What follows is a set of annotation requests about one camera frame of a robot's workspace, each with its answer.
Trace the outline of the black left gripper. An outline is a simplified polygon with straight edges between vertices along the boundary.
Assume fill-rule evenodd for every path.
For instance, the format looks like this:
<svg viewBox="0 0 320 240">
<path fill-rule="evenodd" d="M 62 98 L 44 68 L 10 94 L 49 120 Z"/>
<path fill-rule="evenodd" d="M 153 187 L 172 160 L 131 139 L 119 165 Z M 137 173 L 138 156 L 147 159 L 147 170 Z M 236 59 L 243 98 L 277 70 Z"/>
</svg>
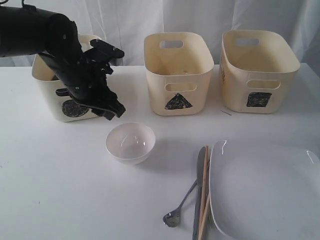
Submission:
<svg viewBox="0 0 320 240">
<path fill-rule="evenodd" d="M 55 55 L 42 52 L 39 56 L 62 81 L 78 105 L 109 121 L 125 113 L 125 106 L 107 85 L 107 74 L 95 71 L 88 63 L 85 52 L 63 51 Z"/>
</svg>

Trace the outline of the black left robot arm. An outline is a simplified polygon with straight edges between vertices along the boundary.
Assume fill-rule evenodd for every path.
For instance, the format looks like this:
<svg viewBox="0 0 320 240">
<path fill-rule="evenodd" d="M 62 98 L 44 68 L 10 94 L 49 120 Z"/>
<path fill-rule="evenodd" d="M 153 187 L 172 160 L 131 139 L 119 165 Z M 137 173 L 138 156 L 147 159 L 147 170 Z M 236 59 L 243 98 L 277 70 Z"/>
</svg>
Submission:
<svg viewBox="0 0 320 240">
<path fill-rule="evenodd" d="M 125 53 L 100 40 L 82 50 L 78 28 L 62 13 L 23 4 L 0 7 L 0 56 L 39 55 L 62 81 L 65 93 L 99 117 L 112 120 L 126 111 L 107 85 L 111 64 Z"/>
</svg>

